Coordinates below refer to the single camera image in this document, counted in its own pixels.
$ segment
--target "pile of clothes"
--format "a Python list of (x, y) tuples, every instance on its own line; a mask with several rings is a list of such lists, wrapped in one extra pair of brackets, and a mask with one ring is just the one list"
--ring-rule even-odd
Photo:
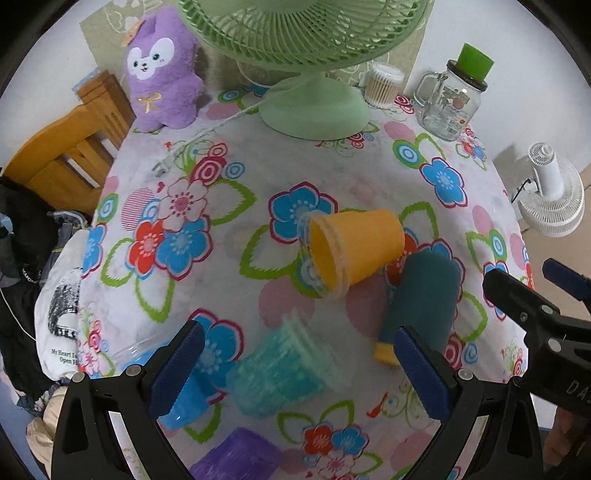
[(0, 365), (15, 404), (35, 417), (27, 440), (47, 472), (64, 385), (77, 371), (87, 228), (81, 213), (52, 212), (37, 195), (0, 177)]

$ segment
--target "fan base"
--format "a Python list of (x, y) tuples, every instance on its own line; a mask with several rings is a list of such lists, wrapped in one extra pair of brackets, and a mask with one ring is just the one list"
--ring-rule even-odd
[(369, 123), (361, 91), (324, 73), (282, 80), (265, 95), (259, 112), (273, 130), (306, 140), (347, 138)]

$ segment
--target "glass jar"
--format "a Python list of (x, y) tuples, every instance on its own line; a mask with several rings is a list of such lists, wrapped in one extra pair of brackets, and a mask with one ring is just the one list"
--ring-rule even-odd
[[(436, 82), (431, 96), (421, 98), (423, 82), (433, 77)], [(456, 140), (480, 107), (480, 94), (487, 87), (484, 80), (460, 70), (454, 60), (447, 62), (444, 73), (426, 73), (414, 93), (415, 101), (423, 109), (418, 117), (421, 126), (443, 140)]]

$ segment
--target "small white fan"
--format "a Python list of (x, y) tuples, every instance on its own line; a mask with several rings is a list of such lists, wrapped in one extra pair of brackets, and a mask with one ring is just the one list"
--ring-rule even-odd
[(536, 189), (526, 189), (519, 200), (525, 221), (547, 236), (565, 236), (581, 223), (585, 212), (583, 182), (573, 164), (557, 158), (554, 149), (533, 144), (528, 156), (534, 168)]

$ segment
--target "green lid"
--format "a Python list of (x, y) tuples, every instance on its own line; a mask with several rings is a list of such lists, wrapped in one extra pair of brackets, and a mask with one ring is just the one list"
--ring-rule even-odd
[(482, 82), (491, 70), (494, 62), (472, 45), (464, 43), (456, 66), (470, 77)]

